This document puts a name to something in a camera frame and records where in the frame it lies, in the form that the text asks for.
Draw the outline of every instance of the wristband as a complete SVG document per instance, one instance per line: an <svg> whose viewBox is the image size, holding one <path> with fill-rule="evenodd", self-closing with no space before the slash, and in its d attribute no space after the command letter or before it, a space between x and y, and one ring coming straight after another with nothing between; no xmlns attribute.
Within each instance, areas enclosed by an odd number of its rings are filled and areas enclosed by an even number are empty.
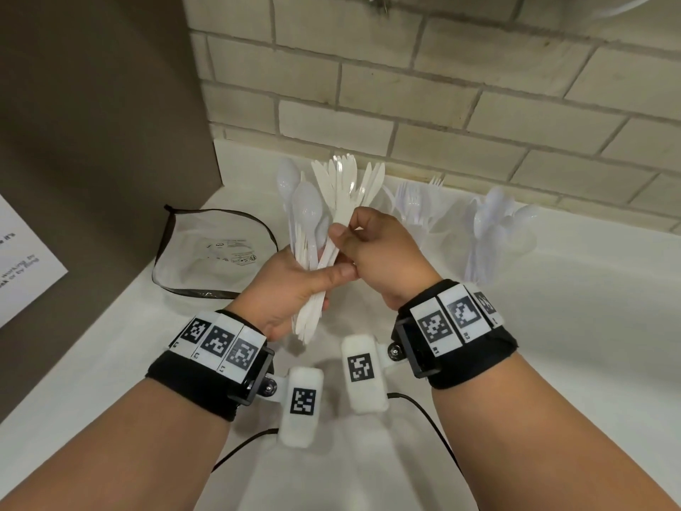
<svg viewBox="0 0 681 511"><path fill-rule="evenodd" d="M229 311L199 312L146 374L205 410L233 421L272 364L266 337Z"/></svg>
<svg viewBox="0 0 681 511"><path fill-rule="evenodd" d="M442 280L400 308L392 339L417 378L447 389L515 352L517 341L503 322L480 289Z"/></svg>

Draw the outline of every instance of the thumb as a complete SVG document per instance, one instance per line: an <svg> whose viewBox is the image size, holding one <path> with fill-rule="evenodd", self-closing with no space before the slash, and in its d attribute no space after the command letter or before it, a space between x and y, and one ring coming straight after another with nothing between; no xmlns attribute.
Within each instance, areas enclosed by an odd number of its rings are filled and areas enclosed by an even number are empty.
<svg viewBox="0 0 681 511"><path fill-rule="evenodd" d="M357 260L362 240L349 227L337 222L331 224L329 226L329 238L346 257L353 261Z"/></svg>
<svg viewBox="0 0 681 511"><path fill-rule="evenodd" d="M330 291L358 278L357 268L346 263L311 270L308 275L310 280L308 286L312 294Z"/></svg>

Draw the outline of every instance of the black bag trim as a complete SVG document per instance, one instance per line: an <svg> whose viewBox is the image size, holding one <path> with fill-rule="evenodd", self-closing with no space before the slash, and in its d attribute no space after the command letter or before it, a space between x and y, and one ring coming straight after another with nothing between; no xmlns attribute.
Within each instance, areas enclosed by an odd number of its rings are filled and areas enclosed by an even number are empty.
<svg viewBox="0 0 681 511"><path fill-rule="evenodd" d="M268 225L265 222L261 221L256 216L251 215L250 213L245 213L243 211L237 211L237 210L223 210L221 208L207 208L205 210L179 210L179 209L173 208L171 205L168 205L168 204L166 204L164 206L164 209L169 214L168 214L168 219L166 221L166 229L164 230L164 234L161 236L161 243L159 244L159 250L156 253L156 258L154 260L154 268L156 267L156 264L158 263L159 258L161 257L161 255L166 250L168 243L170 242L170 239L172 237L172 232L175 230L175 222L176 222L175 215L177 215L177 214L205 213L207 211L222 211L222 212L225 212L225 213L231 213L233 215L246 217L247 219L251 219L251 221L255 221L255 222L258 222L259 224L263 225L265 227L265 229L267 230L268 234L270 235L270 239L272 240L272 243L275 245L275 248L277 249L277 251L279 250L279 245L277 244L277 239L275 238L275 235L272 233L272 231L268 227ZM172 287L166 287L165 285L161 285L161 283L156 281L153 270L151 271L151 280L156 285L158 285L160 288L165 289L168 292L173 292L174 294L178 294L179 296L188 296L190 298L235 299L236 296L238 296L240 294L240 292L233 292L233 291L228 291L228 290L174 289Z"/></svg>

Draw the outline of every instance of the person's left hand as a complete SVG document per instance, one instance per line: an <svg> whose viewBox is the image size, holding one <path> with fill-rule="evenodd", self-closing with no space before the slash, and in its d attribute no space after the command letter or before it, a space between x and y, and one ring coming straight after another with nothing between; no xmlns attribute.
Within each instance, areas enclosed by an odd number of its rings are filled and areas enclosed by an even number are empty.
<svg viewBox="0 0 681 511"><path fill-rule="evenodd" d="M268 259L227 310L256 326L268 340L276 341L291 332L291 317L311 296L356 279L357 269L349 263L305 270L286 247ZM325 297L323 309L327 306Z"/></svg>

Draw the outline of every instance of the hand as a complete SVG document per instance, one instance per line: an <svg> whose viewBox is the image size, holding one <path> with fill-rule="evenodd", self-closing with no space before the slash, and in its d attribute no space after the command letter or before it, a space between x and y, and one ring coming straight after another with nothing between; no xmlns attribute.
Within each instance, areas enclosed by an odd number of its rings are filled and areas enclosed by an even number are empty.
<svg viewBox="0 0 681 511"><path fill-rule="evenodd" d="M357 208L350 226L332 224L329 237L392 310L442 279L404 226L378 210Z"/></svg>
<svg viewBox="0 0 681 511"><path fill-rule="evenodd" d="M291 317L311 296L357 277L355 266L347 263L305 270L287 247L268 259L251 284L227 305L227 310L257 327L268 340L276 341L291 332ZM322 309L327 306L325 298Z"/></svg>

